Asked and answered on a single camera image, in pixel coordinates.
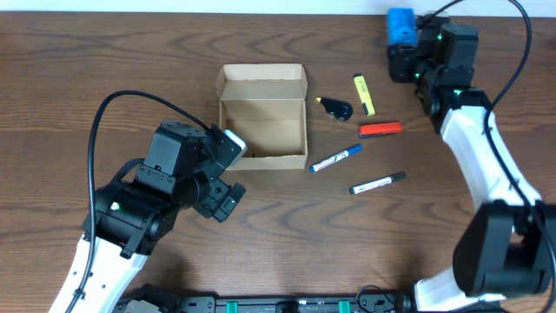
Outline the blue magnetic whiteboard duster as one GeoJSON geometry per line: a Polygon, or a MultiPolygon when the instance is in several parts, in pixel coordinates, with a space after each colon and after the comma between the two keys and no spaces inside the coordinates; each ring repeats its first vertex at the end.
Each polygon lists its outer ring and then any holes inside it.
{"type": "Polygon", "coordinates": [[[387,11],[388,45],[412,45],[418,43],[414,10],[411,8],[390,8],[387,11]]]}

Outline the yellow highlighter pen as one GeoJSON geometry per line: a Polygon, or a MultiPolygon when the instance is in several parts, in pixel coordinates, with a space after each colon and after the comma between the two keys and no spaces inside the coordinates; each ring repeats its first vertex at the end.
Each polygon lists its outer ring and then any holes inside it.
{"type": "Polygon", "coordinates": [[[365,114],[368,117],[374,116],[375,115],[374,105],[372,102],[370,92],[367,87],[367,83],[362,74],[354,75],[354,85],[355,88],[357,89],[365,114]]]}

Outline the black correction tape dispenser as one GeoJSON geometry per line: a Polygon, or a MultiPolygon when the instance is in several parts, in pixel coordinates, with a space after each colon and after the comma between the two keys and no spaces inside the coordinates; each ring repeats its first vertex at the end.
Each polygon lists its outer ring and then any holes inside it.
{"type": "Polygon", "coordinates": [[[329,115],[339,121],[347,121],[353,115],[353,107],[349,102],[329,97],[317,97],[316,101],[325,108],[329,115]]]}

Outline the red stapler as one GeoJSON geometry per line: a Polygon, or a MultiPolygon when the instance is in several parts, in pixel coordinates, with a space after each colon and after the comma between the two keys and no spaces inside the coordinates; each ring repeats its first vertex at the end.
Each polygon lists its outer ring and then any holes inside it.
{"type": "Polygon", "coordinates": [[[359,128],[359,138],[381,137],[401,133],[403,126],[400,122],[372,123],[359,128]]]}

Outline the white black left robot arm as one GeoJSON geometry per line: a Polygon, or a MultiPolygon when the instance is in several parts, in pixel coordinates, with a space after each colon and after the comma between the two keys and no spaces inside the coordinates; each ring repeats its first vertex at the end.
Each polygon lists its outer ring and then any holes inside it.
{"type": "Polygon", "coordinates": [[[156,244],[174,228],[180,210],[194,208],[224,222],[246,190],[220,176],[246,149],[231,130],[162,122],[147,156],[127,162],[96,190],[95,211],[83,222],[51,311],[112,311],[156,244]]]}

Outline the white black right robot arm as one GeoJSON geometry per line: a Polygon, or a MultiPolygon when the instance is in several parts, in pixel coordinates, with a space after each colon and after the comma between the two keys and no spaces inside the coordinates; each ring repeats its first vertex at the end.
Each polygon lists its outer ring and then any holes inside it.
{"type": "Polygon", "coordinates": [[[390,77],[415,84],[423,110],[457,159],[475,209],[451,266],[414,285],[414,307],[487,308],[552,289],[555,208],[521,175],[486,92],[472,86],[478,31],[444,17],[389,22],[387,30],[390,77]]]}

